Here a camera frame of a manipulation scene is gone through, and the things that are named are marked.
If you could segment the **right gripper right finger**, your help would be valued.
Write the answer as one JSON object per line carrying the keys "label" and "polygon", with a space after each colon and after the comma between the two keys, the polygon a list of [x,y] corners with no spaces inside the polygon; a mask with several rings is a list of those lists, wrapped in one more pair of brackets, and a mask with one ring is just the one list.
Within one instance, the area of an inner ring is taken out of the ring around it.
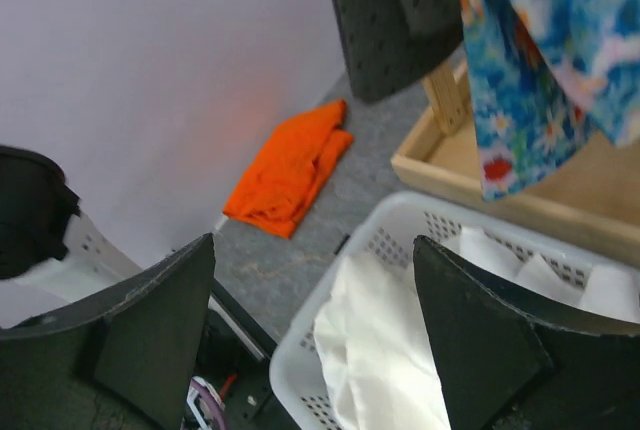
{"label": "right gripper right finger", "polygon": [[548,299],[426,236],[413,263],[452,428],[638,428],[637,324]]}

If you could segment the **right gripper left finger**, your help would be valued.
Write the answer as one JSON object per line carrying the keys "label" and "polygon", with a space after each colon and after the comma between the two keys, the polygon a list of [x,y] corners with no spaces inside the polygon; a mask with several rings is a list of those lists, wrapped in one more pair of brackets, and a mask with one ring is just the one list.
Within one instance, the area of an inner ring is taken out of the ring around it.
{"label": "right gripper left finger", "polygon": [[178,429],[214,283],[212,235],[1,333],[4,429]]}

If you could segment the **white pleated skirt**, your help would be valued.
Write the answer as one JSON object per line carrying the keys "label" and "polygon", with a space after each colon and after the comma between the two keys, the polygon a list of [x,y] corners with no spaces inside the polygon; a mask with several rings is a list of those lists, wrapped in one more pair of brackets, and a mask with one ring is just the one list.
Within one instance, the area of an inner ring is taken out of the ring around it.
{"label": "white pleated skirt", "polygon": [[[526,260],[463,228],[437,242],[470,263],[553,301],[639,327],[639,290],[622,269],[599,265],[583,288],[539,254]],[[414,263],[394,267],[373,253],[343,258],[314,323],[331,408],[346,429],[454,429],[417,293]]]}

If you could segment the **black dotted garment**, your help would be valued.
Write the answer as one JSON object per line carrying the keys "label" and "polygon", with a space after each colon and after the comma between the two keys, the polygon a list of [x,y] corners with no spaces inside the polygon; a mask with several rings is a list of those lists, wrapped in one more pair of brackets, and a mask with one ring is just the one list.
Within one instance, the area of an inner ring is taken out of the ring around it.
{"label": "black dotted garment", "polygon": [[463,40],[460,0],[332,0],[354,96],[376,103],[413,85]]}

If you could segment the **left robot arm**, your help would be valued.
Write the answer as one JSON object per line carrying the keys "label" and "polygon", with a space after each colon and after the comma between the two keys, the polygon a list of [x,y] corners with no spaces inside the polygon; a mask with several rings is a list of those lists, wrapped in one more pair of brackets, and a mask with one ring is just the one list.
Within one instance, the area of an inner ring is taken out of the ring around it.
{"label": "left robot arm", "polygon": [[143,272],[80,208],[61,167],[1,147],[1,280],[75,302]]}

